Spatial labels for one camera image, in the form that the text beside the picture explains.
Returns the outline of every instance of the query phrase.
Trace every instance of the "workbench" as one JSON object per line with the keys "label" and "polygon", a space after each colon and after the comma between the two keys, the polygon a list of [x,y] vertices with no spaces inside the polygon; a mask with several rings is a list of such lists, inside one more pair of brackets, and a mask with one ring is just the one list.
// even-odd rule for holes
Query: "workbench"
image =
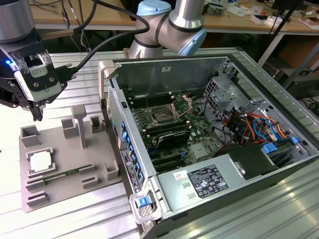
{"label": "workbench", "polygon": [[[120,0],[105,0],[106,2],[123,7]],[[70,7],[65,1],[65,8],[70,18],[71,28],[77,27],[77,22],[73,17],[73,13]],[[78,1],[72,0],[73,6],[77,13],[79,13]],[[249,6],[259,5],[264,8],[267,15],[272,15],[273,11],[263,3],[259,3],[256,0],[252,0],[247,3]],[[62,16],[61,16],[61,4],[55,4],[57,11],[47,11],[38,7],[32,6],[32,13],[34,17],[35,27],[37,29],[66,29]],[[82,8],[84,19],[88,17],[92,9],[91,0],[82,0]],[[286,23],[282,28],[281,32],[275,37],[273,42],[270,44],[268,49],[265,51],[259,64],[263,65],[271,53],[274,51],[276,46],[279,44],[284,35],[319,35],[319,31],[312,30],[298,21],[300,16],[292,16],[292,21]],[[223,16],[212,16],[206,15],[204,21],[204,28],[207,32],[217,33],[245,33],[245,34],[269,34],[270,27],[264,24],[256,24],[250,16],[246,15],[243,17],[236,16],[228,11],[225,11]],[[132,21],[130,17],[124,13],[114,11],[112,9],[98,5],[96,13],[91,23],[86,27],[87,30],[134,30],[135,21]]]}
{"label": "workbench", "polygon": [[[315,137],[319,126],[313,116],[299,112],[301,104],[283,97],[277,82],[251,58],[236,48],[200,49],[197,54],[232,54],[279,99]],[[165,51],[164,55],[173,55]],[[76,66],[85,53],[52,54],[55,67]],[[87,117],[100,115],[98,62],[120,59],[122,52],[99,52],[77,73],[77,78],[44,109],[42,122],[33,122],[30,112],[0,105],[0,238],[139,238],[123,183],[89,192],[30,213],[21,208],[18,136],[20,127],[35,124],[39,130],[61,126],[71,116],[70,107],[84,104]],[[251,195],[164,235],[164,239],[188,238],[318,238],[319,160],[279,184]]]}

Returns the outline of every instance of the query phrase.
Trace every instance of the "pcie slot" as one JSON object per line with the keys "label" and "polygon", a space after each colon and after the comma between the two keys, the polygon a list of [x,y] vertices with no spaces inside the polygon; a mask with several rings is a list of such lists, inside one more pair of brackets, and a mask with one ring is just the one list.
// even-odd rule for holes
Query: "pcie slot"
{"label": "pcie slot", "polygon": [[170,162],[170,161],[173,161],[173,160],[177,160],[177,159],[181,159],[181,155],[180,154],[172,156],[172,157],[168,157],[168,158],[162,158],[162,159],[153,161],[152,163],[153,163],[154,166],[157,166],[157,165],[160,165],[160,164],[163,164],[163,163],[167,163],[167,162]]}

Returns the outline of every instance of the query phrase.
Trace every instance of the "aluminum extrusion table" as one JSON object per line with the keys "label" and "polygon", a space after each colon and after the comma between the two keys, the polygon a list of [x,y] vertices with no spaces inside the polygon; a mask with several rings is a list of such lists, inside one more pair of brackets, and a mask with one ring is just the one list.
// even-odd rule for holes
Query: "aluminum extrusion table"
{"label": "aluminum extrusion table", "polygon": [[[200,49],[197,54],[233,54],[319,138],[319,122],[307,117],[296,100],[283,97],[279,85],[251,58],[236,48]],[[53,54],[55,66],[78,64],[86,54]],[[70,106],[84,104],[88,116],[102,115],[99,106],[97,65],[100,60],[123,58],[122,52],[97,53],[44,110],[38,129],[61,126],[71,116]],[[243,87],[250,94],[254,89]],[[21,108],[0,105],[0,238],[139,238],[138,227],[122,183],[24,213],[21,207],[18,136],[21,126],[34,124]],[[278,185],[251,195],[163,236],[189,238],[319,238],[319,161]]]}

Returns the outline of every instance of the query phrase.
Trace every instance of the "desk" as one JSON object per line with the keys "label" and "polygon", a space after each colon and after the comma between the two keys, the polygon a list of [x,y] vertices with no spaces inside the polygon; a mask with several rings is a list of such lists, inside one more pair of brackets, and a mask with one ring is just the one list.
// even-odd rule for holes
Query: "desk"
{"label": "desk", "polygon": [[[71,0],[77,12],[78,1]],[[106,0],[108,3],[123,7],[120,0]],[[272,15],[273,10],[262,3],[252,0],[247,5],[261,5],[267,15]],[[61,17],[61,5],[55,4],[57,13],[40,9],[32,6],[32,13],[34,17],[35,27],[37,29],[65,29]],[[71,28],[77,26],[76,20],[70,10],[68,2],[65,1],[65,8],[70,18]],[[82,0],[83,15],[86,19],[92,9],[91,0]],[[264,55],[259,60],[259,64],[263,65],[276,46],[279,44],[284,35],[319,35],[319,31],[314,31],[311,28],[303,25],[298,21],[299,17],[292,16],[292,21],[286,23],[281,32],[275,37]],[[254,23],[249,16],[239,17],[228,11],[225,11],[224,16],[205,16],[204,28],[207,32],[218,33],[247,33],[247,34],[269,34],[270,27],[264,24]],[[86,27],[87,30],[133,30],[135,29],[135,22],[123,13],[111,10],[109,8],[98,5],[96,13],[91,23]]]}

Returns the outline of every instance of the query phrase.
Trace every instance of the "power supply label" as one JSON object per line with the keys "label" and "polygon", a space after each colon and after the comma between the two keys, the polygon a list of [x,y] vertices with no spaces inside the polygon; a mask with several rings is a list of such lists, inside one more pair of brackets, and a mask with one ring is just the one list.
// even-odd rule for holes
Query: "power supply label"
{"label": "power supply label", "polygon": [[228,188],[215,164],[188,173],[188,177],[200,198],[206,198]]}

